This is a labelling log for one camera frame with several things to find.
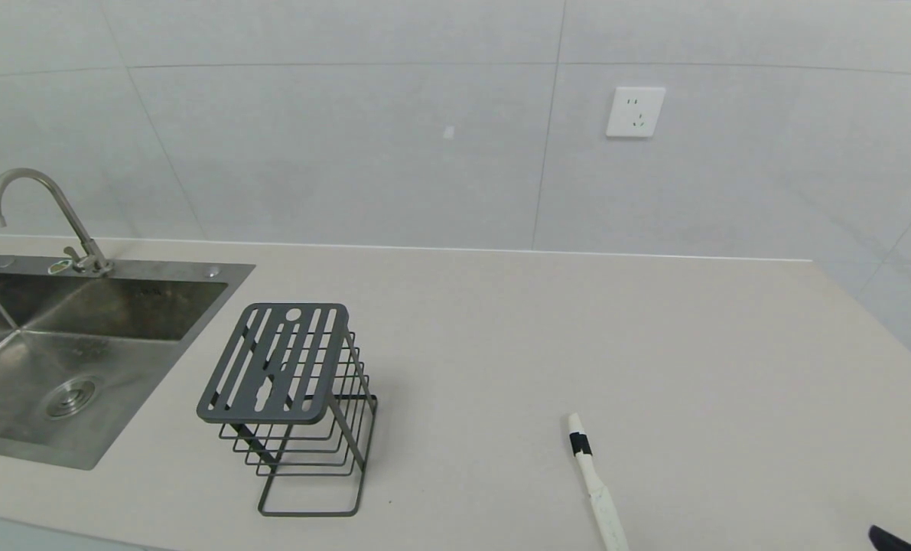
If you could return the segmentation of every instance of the black tape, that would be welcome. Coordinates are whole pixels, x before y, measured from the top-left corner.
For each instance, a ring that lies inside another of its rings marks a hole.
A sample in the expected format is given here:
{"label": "black tape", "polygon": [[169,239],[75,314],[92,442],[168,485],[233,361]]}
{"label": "black tape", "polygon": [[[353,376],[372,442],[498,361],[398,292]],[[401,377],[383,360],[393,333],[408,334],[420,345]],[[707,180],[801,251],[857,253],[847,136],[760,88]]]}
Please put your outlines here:
{"label": "black tape", "polygon": [[587,442],[587,435],[580,432],[571,433],[571,450],[577,455],[578,452],[591,455],[591,444]]}

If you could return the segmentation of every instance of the wall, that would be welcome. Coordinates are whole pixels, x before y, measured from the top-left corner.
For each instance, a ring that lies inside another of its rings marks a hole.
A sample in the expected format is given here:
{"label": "wall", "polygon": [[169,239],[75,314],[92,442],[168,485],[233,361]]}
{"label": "wall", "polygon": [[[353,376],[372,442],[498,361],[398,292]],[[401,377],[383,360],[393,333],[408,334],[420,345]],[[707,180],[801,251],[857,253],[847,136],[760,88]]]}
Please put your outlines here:
{"label": "wall", "polygon": [[103,236],[811,258],[911,348],[911,0],[0,2],[14,166]]}

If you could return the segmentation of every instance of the wall socket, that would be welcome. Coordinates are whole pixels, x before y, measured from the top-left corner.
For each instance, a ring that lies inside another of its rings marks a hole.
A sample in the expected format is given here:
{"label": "wall socket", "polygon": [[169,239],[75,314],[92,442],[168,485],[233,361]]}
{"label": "wall socket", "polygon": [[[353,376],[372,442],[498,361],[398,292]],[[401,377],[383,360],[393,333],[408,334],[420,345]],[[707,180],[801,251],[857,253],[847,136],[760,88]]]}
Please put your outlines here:
{"label": "wall socket", "polygon": [[619,86],[615,88],[608,137],[650,137],[656,131],[665,88]]}

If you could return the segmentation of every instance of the black object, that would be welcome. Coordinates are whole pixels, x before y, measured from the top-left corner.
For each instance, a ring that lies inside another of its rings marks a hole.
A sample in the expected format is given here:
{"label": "black object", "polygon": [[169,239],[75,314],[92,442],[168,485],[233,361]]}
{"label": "black object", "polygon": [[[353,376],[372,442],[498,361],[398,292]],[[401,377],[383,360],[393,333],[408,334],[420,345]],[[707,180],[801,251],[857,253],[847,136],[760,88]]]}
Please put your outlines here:
{"label": "black object", "polygon": [[911,544],[881,527],[870,527],[869,536],[877,551],[911,551]]}
{"label": "black object", "polygon": [[[250,305],[197,405],[197,415],[220,423],[221,439],[232,440],[231,449],[267,478],[259,498],[264,516],[346,517],[360,508],[377,396],[348,318],[342,304]],[[280,510],[267,509],[272,485],[283,477],[312,478],[299,478],[291,495],[281,496]],[[343,502],[318,505],[337,488]],[[287,505],[289,497],[304,504]]]}
{"label": "black object", "polygon": [[591,443],[589,443],[587,441],[587,435],[582,435],[580,432],[572,432],[571,433],[571,451],[573,451],[573,453],[575,455],[577,455],[578,452],[592,455],[591,454]]}

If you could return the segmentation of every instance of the white wand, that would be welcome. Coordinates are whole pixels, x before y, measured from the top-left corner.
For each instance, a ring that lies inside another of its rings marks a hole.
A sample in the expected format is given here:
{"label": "white wand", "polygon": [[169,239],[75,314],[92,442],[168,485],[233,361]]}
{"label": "white wand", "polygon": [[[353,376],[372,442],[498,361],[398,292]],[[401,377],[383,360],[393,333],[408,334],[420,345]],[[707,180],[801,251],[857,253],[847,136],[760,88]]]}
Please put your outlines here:
{"label": "white wand", "polygon": [[601,481],[594,470],[591,461],[591,444],[587,442],[584,426],[577,414],[568,416],[568,430],[571,433],[571,450],[574,450],[574,459],[578,460],[581,474],[584,475],[584,485],[591,498],[591,509],[594,510],[594,519],[598,522],[601,539],[605,542],[607,551],[629,551],[629,541],[619,522],[619,511],[612,501],[612,494],[608,491],[605,482]]}

